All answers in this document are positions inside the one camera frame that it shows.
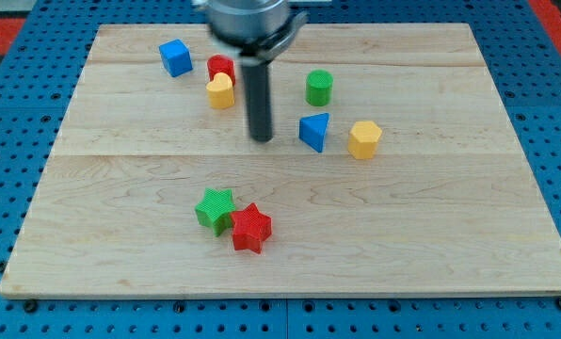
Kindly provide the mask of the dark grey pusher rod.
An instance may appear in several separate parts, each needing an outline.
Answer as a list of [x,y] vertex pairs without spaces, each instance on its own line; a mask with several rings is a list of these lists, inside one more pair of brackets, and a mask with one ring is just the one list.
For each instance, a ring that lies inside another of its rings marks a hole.
[[268,62],[242,60],[240,67],[249,135],[255,141],[268,142],[273,137]]

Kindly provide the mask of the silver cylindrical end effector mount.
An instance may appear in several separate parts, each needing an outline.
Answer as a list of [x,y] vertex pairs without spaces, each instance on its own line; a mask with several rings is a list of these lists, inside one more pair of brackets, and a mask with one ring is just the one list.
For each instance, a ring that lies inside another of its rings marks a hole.
[[195,0],[210,36],[246,62],[270,62],[287,51],[308,13],[294,13],[286,0]]

